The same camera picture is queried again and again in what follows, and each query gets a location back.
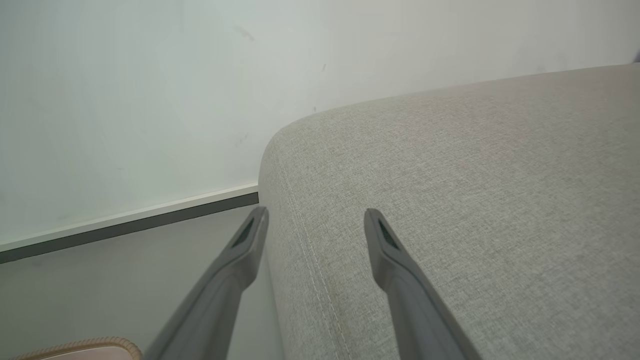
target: wall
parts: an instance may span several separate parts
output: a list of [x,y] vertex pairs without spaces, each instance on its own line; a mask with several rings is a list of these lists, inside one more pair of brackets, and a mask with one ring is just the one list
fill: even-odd
[[282,126],[629,63],[637,0],[0,3],[0,243],[251,183]]

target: gray floor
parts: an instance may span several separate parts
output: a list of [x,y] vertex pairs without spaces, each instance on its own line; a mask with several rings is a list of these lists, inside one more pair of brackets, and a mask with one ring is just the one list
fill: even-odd
[[[253,206],[0,265],[0,358],[121,336],[142,351]],[[228,359],[282,359],[266,257]]]

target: woven fabric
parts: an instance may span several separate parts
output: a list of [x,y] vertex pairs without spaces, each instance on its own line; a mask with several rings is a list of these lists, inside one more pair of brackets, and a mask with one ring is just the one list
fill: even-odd
[[259,184],[288,359],[398,357],[366,208],[485,359],[640,359],[640,64],[319,113]]

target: braided rim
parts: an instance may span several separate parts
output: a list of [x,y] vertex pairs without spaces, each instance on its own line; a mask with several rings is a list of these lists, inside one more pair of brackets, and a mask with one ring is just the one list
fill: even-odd
[[142,360],[142,352],[140,352],[140,349],[138,349],[136,344],[127,339],[118,338],[116,336],[74,341],[73,343],[66,343],[55,347],[29,352],[18,357],[13,357],[10,360],[41,360],[46,359],[47,357],[67,354],[69,352],[101,347],[123,348],[128,351],[132,360]]

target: gray fabric sofa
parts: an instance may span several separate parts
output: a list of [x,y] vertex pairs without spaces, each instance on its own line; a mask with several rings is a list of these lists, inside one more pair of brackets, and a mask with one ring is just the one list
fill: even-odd
[[364,102],[260,168],[287,359],[393,359],[378,208],[484,359],[640,359],[640,64]]

